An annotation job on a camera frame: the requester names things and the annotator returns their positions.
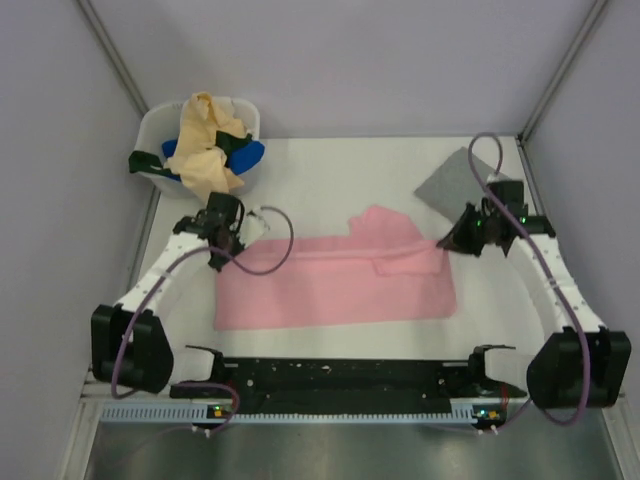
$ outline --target gray square cloth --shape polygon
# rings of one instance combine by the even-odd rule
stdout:
[[[453,153],[413,192],[416,197],[453,223],[460,218],[467,202],[479,207],[484,197],[482,188],[471,173],[467,155],[466,148]],[[484,180],[495,170],[475,155],[473,162],[480,178]],[[508,178],[503,174],[498,175],[498,180]]]

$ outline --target crumpled yellow cloth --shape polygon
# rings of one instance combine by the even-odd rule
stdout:
[[[227,156],[215,146],[219,130],[238,138],[247,135],[242,120],[228,115],[211,94],[193,94],[182,112],[176,151],[166,163],[205,205],[211,192],[228,193],[244,185],[241,178],[224,166]]]

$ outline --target white basket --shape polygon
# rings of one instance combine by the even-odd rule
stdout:
[[[244,122],[248,132],[254,140],[260,138],[260,113],[253,103],[242,98],[214,97],[214,100],[229,115],[239,118]],[[180,134],[180,117],[185,102],[167,102],[149,110],[142,118],[135,150],[152,153],[164,164],[167,159],[162,153],[162,144],[167,140],[178,138]],[[259,162],[255,167],[240,175],[245,182],[244,186],[233,189],[234,195],[247,193],[259,176]],[[178,180],[154,175],[152,173],[138,172],[138,175],[151,180],[162,193],[173,198],[189,198],[194,194]]]

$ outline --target gray wall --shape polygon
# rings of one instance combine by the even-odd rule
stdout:
[[[150,105],[255,102],[266,137],[517,132],[593,0],[93,0]]]
[[[614,0],[529,147],[571,270],[640,347],[640,2]],[[640,368],[627,389],[640,414]]]
[[[70,0],[4,0],[0,65],[1,476],[50,479],[147,189],[138,118]]]

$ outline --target pink towel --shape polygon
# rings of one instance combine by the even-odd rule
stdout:
[[[443,318],[456,310],[449,256],[411,219],[373,206],[348,236],[298,238],[275,273],[255,277],[229,263],[218,276],[218,330],[311,327]],[[288,240],[262,240],[238,256],[266,270]]]

